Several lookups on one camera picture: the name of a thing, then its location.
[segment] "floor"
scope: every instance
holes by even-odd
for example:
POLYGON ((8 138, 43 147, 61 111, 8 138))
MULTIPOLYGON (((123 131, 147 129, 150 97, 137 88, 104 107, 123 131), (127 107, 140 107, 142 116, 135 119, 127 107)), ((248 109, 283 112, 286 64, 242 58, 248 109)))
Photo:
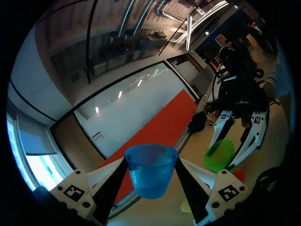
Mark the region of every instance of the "floor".
MULTIPOLYGON (((258 67, 264 70, 264 79, 266 80, 276 58, 263 56, 259 47, 251 49, 250 52, 253 59, 258 62, 258 67)), ((226 139, 233 141, 235 149, 240 145, 240 137, 243 130, 240 119, 237 119, 226 136, 226 139)), ((193 134, 180 153, 180 156, 204 167, 203 157, 208 149, 213 132, 214 127, 205 127, 203 131, 193 134)), ((288 127, 283 109, 281 106, 274 104, 270 109, 270 123, 261 149, 254 150, 238 166, 238 169, 245 172, 244 183, 247 187, 252 188, 256 178, 264 170, 281 163, 288 139, 288 127)), ((141 198, 129 209, 110 220, 108 225, 192 226, 192 214, 184 213, 180 210, 180 205, 184 199, 185 194, 179 178, 176 172, 174 172, 170 185, 161 198, 155 200, 141 198)))

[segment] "ventilation duct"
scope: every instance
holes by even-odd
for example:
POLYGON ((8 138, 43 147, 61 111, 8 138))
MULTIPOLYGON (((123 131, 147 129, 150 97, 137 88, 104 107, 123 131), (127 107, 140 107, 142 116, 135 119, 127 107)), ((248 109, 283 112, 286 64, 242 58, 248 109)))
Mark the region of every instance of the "ventilation duct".
POLYGON ((125 26, 128 24, 128 21, 129 21, 129 18, 133 12, 133 9, 136 5, 136 3, 138 2, 138 0, 129 0, 129 3, 126 7, 126 11, 122 17, 122 20, 121 20, 121 25, 120 25, 120 28, 118 30, 118 35, 117 37, 121 37, 123 36, 124 34, 124 31, 125 31, 125 26))
POLYGON ((169 3, 170 3, 170 0, 162 0, 161 2, 159 2, 158 7, 156 9, 156 14, 161 17, 166 17, 168 19, 183 23, 185 21, 185 19, 183 19, 182 17, 178 17, 172 13, 165 12, 165 9, 169 3))
POLYGON ((139 33, 139 31, 143 25, 143 22, 145 21, 149 11, 153 8, 155 2, 156 2, 156 0, 148 1, 147 5, 145 6, 144 11, 142 12, 142 14, 140 16, 140 19, 139 19, 136 27, 134 28, 133 36, 136 36, 139 33))

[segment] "green plastic cup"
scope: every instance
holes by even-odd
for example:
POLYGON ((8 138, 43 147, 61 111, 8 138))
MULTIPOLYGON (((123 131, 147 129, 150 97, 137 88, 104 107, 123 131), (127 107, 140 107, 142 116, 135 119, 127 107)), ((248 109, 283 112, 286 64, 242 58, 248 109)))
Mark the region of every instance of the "green plastic cup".
POLYGON ((212 145, 204 156, 204 165, 214 173, 225 169, 234 156, 234 145, 231 140, 223 139, 212 145))

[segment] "blue plastic cup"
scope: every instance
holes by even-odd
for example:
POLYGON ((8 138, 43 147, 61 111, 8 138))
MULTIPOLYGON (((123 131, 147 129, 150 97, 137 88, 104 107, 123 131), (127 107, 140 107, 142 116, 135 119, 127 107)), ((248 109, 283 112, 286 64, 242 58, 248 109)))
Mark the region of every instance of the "blue plastic cup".
POLYGON ((164 195, 178 159, 178 152, 160 144, 142 144, 125 152, 136 193, 145 199, 164 195))

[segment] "window blind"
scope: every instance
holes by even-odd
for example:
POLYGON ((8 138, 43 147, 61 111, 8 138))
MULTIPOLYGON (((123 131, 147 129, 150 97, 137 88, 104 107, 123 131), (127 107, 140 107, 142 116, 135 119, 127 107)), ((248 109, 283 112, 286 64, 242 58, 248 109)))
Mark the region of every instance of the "window blind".
POLYGON ((32 120, 30 117, 18 115, 18 126, 26 155, 56 154, 45 125, 32 120))

